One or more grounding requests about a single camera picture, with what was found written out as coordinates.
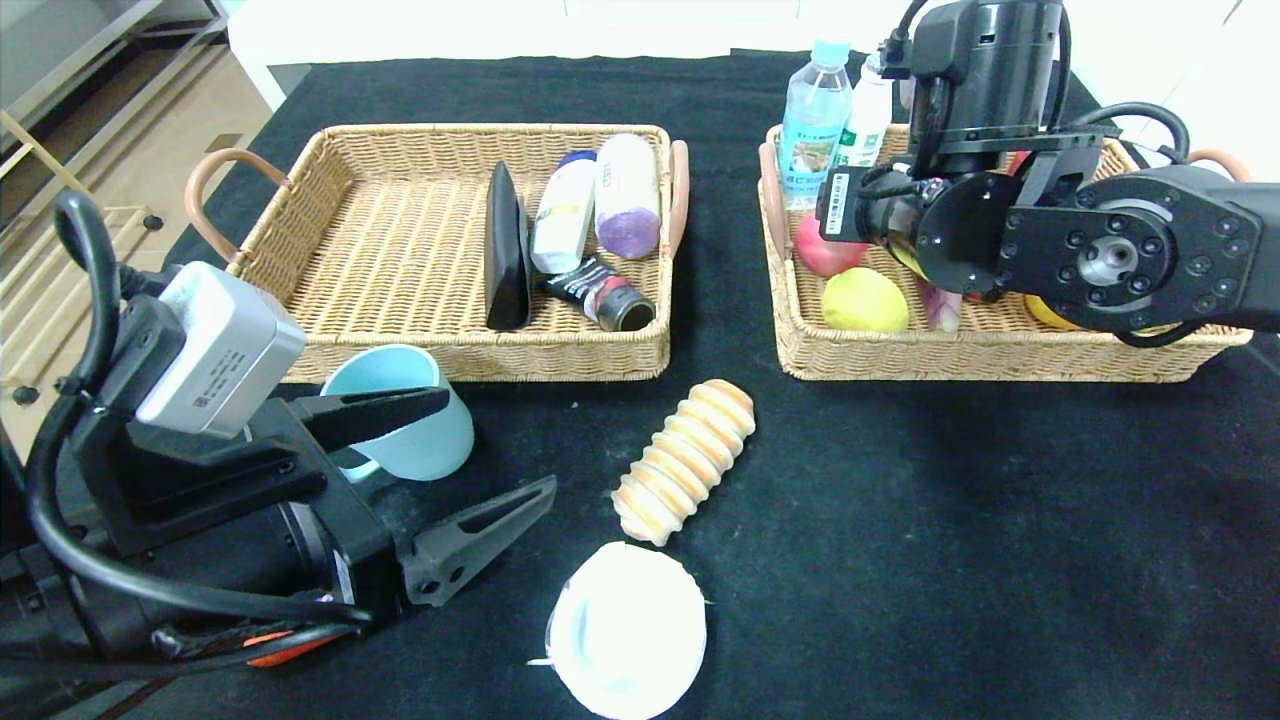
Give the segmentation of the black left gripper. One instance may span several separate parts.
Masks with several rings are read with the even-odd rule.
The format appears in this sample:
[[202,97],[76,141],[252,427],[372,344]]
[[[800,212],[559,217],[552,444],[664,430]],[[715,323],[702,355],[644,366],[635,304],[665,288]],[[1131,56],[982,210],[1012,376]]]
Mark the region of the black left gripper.
[[172,579],[274,597],[325,591],[376,620],[401,579],[415,606],[439,609],[545,516],[548,475],[416,534],[399,565],[390,532],[332,454],[442,411],[438,387],[270,398],[232,438],[155,429],[151,515],[179,527],[154,552]]

